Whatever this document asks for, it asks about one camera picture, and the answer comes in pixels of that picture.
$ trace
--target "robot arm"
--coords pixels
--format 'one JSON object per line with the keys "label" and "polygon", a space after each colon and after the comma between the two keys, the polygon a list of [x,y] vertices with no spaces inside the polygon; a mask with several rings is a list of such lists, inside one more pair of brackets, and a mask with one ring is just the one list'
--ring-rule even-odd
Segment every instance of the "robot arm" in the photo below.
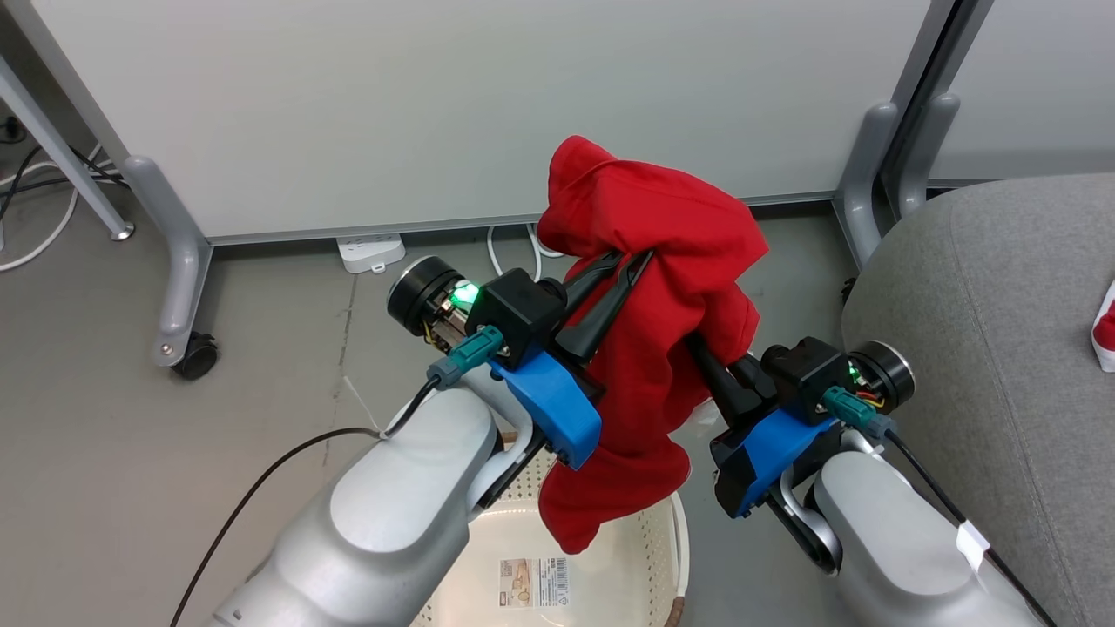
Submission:
{"label": "robot arm", "polygon": [[[468,522],[542,447],[574,469],[595,448],[592,403],[604,390],[584,366],[649,259],[620,267],[604,255],[564,286],[518,270],[476,288],[437,258],[408,268],[388,310],[447,354],[430,369],[447,389],[306,505],[211,627],[409,625],[468,542]],[[563,327],[613,272],[594,309]],[[498,351],[474,367],[458,353],[488,326]],[[885,413],[913,392],[895,351],[844,355],[806,338],[725,368],[699,336],[687,344],[729,427],[710,444],[728,515],[768,505],[866,625],[1038,625],[998,571],[973,572],[956,527],[861,435],[885,433]],[[518,432],[506,451],[496,414]],[[803,502],[794,489],[809,478]]]}
{"label": "robot arm", "polygon": [[468,542],[468,489],[496,438],[478,395],[433,395],[307,503],[211,625],[409,625]]}

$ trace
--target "power strip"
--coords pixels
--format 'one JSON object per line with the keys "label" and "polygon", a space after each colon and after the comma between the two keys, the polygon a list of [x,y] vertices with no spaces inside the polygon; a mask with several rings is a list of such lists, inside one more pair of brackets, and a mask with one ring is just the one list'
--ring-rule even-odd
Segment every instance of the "power strip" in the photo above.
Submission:
{"label": "power strip", "polygon": [[379,274],[387,270],[388,263],[395,263],[407,254],[398,233],[337,238],[337,248],[345,269],[353,274],[368,270]]}

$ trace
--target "red object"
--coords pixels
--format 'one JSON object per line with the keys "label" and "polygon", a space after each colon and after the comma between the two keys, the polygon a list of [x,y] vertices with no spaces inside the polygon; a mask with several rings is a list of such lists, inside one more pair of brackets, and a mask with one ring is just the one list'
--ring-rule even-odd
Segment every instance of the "red object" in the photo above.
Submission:
{"label": "red object", "polygon": [[1096,338],[1099,348],[1115,350],[1115,302],[1112,302],[1111,309],[1096,322],[1096,327],[1092,329],[1092,337]]}
{"label": "red object", "polygon": [[550,163],[539,238],[581,258],[570,276],[610,250],[655,250],[589,366],[608,387],[598,407],[600,446],[580,471],[555,465],[542,484],[542,520],[572,554],[588,548],[601,523],[685,482],[689,457],[668,435],[708,389],[681,338],[700,330],[724,364],[747,351],[759,316],[736,280],[767,247],[739,200],[683,172],[617,160],[578,136]]}

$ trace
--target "gray floor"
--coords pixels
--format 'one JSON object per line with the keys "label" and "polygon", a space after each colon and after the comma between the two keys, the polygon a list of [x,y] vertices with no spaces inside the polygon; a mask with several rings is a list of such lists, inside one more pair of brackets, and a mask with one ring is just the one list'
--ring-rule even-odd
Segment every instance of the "gray floor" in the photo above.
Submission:
{"label": "gray floor", "polygon": [[[69,192],[20,200],[11,250],[49,231]],[[165,625],[197,560],[266,465],[298,442],[366,422],[348,375],[386,417],[435,357],[386,314],[396,266],[350,276],[328,242],[221,252],[200,326],[223,358],[185,384],[148,360],[166,273],[162,238],[138,223],[112,243],[84,205],[46,254],[0,274],[0,624]],[[828,214],[766,220],[770,253],[740,280],[763,322],[755,347],[838,338],[853,268]],[[530,264],[522,232],[498,242]],[[473,279],[493,277],[472,234],[413,239]],[[0,253],[0,261],[6,254]],[[570,261],[546,260],[561,274]],[[727,519],[711,493],[708,440],[677,434],[694,461],[681,493],[692,541],[685,625],[851,625],[835,590],[766,511]],[[338,441],[279,471],[245,510],[182,625],[197,625],[262,558],[302,502],[363,444]]]}

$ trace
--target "plastic basket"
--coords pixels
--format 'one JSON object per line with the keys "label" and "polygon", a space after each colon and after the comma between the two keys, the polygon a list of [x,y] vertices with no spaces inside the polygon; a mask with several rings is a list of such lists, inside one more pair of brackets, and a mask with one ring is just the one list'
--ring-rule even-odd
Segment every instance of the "plastic basket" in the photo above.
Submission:
{"label": "plastic basket", "polygon": [[[553,455],[537,455],[500,501],[468,525],[468,546],[411,627],[678,624],[689,582],[689,531],[681,499],[675,493],[605,523],[584,552],[566,556],[539,517],[539,490],[553,462]],[[536,594],[525,601],[529,607],[507,607],[501,592],[516,567],[534,577],[535,562],[526,560],[549,562],[550,575],[559,579],[534,578],[554,592],[562,583],[560,558],[565,559],[565,596]]]}

